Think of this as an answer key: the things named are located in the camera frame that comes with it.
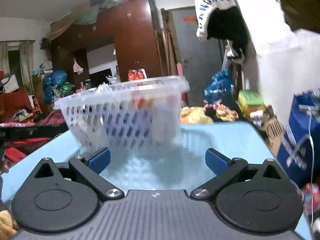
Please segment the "purple tissue pack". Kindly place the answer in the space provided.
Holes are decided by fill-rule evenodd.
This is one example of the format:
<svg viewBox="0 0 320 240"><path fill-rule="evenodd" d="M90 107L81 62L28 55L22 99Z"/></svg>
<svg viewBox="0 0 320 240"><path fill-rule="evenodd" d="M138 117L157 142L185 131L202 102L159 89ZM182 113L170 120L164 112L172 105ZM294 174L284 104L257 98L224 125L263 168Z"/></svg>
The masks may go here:
<svg viewBox="0 0 320 240"><path fill-rule="evenodd" d="M147 110L115 111L100 118L106 135L113 140L148 140L153 117Z"/></svg>

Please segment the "clear plastic laundry basket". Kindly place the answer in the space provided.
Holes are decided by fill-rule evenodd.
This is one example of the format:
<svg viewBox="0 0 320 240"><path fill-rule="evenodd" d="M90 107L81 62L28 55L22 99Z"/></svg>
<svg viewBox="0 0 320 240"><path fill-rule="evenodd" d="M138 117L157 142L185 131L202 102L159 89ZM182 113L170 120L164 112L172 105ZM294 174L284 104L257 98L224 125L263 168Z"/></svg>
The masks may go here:
<svg viewBox="0 0 320 240"><path fill-rule="evenodd" d="M183 76L102 84L54 103L82 152L102 147L175 144L181 130Z"/></svg>

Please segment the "maroon clothes pile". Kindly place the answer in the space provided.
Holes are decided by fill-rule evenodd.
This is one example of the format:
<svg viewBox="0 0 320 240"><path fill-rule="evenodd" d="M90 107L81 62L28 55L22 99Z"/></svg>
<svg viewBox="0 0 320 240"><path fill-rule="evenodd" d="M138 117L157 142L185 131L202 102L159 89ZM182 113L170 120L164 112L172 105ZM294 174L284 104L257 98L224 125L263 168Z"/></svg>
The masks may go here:
<svg viewBox="0 0 320 240"><path fill-rule="evenodd" d="M67 130L60 110L36 123L1 123L1 158L16 164Z"/></svg>

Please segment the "yellow patterned blanket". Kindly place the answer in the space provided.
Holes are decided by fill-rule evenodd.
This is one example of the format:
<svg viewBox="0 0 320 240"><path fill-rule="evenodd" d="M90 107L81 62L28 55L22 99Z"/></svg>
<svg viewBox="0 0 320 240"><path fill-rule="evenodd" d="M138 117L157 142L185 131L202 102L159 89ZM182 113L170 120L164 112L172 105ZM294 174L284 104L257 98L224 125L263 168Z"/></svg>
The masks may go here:
<svg viewBox="0 0 320 240"><path fill-rule="evenodd" d="M213 124L215 122L234 122L239 120L236 110L225 105L208 105L207 107L184 107L181 110L181 124Z"/></svg>

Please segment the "green yellow cardboard box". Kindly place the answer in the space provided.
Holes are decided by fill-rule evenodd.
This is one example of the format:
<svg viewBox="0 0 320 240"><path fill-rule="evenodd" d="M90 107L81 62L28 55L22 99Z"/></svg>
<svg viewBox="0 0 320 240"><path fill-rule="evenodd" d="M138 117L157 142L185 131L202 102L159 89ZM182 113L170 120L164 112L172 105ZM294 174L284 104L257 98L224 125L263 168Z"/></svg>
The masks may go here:
<svg viewBox="0 0 320 240"><path fill-rule="evenodd" d="M251 113L264 111L266 108L263 99L254 90L240 90L238 105L243 116L248 120L251 119Z"/></svg>

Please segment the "blue shopping bag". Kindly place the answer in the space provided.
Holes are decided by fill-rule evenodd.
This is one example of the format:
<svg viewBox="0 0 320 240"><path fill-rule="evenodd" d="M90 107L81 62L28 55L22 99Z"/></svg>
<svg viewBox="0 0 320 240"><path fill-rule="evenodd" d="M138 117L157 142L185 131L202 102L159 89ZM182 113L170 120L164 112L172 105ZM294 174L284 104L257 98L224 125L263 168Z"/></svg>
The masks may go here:
<svg viewBox="0 0 320 240"><path fill-rule="evenodd" d="M293 97L289 122L280 143L277 159L289 178L299 187L319 177L319 113L314 93Z"/></svg>

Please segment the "blue patterned plastic bag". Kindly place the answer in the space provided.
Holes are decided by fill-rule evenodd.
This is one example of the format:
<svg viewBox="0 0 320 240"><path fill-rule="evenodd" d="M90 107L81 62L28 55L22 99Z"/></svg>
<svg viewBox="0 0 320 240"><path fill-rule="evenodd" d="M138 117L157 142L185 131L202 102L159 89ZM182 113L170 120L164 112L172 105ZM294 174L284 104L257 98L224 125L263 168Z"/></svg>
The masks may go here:
<svg viewBox="0 0 320 240"><path fill-rule="evenodd" d="M203 99L207 103L213 103L225 96L233 95L234 86L228 69L221 70L211 78L210 85L204 89Z"/></svg>

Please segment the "orange white hanging bag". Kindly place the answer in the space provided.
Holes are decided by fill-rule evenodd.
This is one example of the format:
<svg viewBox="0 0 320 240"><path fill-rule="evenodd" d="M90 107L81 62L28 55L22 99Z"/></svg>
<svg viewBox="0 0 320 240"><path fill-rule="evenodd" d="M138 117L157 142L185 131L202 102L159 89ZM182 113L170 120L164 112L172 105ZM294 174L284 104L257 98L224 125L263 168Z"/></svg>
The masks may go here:
<svg viewBox="0 0 320 240"><path fill-rule="evenodd" d="M145 69L129 69L128 71L128 81L143 80L147 78Z"/></svg>

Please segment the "grey metal door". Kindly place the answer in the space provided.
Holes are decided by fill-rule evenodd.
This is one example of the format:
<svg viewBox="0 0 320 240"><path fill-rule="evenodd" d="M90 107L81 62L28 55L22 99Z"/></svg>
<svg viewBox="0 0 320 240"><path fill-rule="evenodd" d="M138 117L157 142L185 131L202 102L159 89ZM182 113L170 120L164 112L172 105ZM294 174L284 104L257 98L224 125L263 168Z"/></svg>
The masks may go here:
<svg viewBox="0 0 320 240"><path fill-rule="evenodd" d="M194 7L171 10L178 46L178 61L189 82L188 106L202 106L204 89L219 72L223 60L223 42L216 39L201 42L196 31L198 22Z"/></svg>

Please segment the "dark red wooden wardrobe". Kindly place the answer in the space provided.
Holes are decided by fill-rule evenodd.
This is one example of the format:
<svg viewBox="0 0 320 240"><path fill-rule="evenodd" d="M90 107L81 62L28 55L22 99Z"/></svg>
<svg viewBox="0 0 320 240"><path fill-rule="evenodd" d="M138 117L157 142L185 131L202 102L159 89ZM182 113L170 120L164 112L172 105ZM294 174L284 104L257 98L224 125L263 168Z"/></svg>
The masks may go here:
<svg viewBox="0 0 320 240"><path fill-rule="evenodd" d="M87 52L114 44L121 81L128 71L144 69L148 77L162 76L155 32L157 8L150 0L131 0L98 14L95 24L71 25L51 42L54 70L64 70L68 81L80 87L89 77Z"/></svg>

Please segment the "white black hanging jacket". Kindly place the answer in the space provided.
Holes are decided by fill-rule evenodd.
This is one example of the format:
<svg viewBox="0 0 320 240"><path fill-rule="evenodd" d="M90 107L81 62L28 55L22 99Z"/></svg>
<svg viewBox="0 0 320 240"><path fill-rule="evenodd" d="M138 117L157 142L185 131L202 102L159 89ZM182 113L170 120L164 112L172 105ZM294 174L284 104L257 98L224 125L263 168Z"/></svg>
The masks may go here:
<svg viewBox="0 0 320 240"><path fill-rule="evenodd" d="M227 41L227 57L244 64L249 34L236 0L195 0L197 38Z"/></svg>

